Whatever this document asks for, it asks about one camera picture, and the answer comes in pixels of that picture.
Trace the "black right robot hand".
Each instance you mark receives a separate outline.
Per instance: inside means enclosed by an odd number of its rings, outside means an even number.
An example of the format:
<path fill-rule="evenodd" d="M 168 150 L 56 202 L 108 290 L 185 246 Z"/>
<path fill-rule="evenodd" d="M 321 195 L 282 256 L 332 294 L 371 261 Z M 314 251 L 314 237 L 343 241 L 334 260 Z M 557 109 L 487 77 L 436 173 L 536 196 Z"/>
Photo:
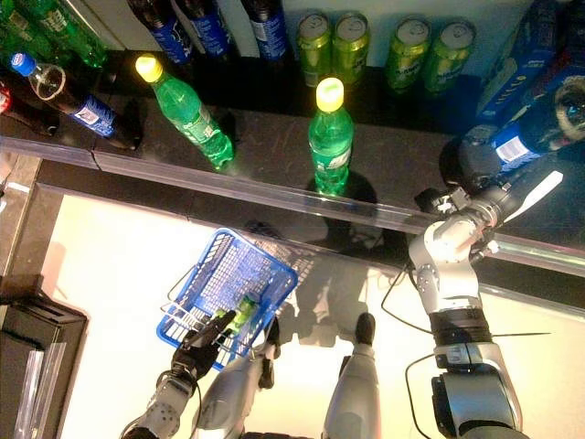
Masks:
<path fill-rule="evenodd" d="M 460 187 L 472 202 L 492 207 L 495 227 L 531 209 L 564 178 L 545 156 L 510 168 L 493 148 L 497 133 L 494 125 L 477 125 L 446 144 L 439 159 L 444 183 Z"/>

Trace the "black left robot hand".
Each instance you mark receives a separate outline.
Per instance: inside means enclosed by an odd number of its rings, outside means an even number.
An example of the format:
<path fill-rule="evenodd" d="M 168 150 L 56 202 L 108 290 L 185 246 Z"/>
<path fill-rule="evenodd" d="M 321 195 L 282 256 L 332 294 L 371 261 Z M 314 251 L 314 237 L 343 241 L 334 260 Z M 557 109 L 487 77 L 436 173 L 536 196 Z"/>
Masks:
<path fill-rule="evenodd" d="M 171 372 L 182 380 L 194 383 L 205 376 L 218 357 L 219 338 L 236 316 L 234 310 L 216 316 L 199 330 L 189 330 L 171 361 Z"/>

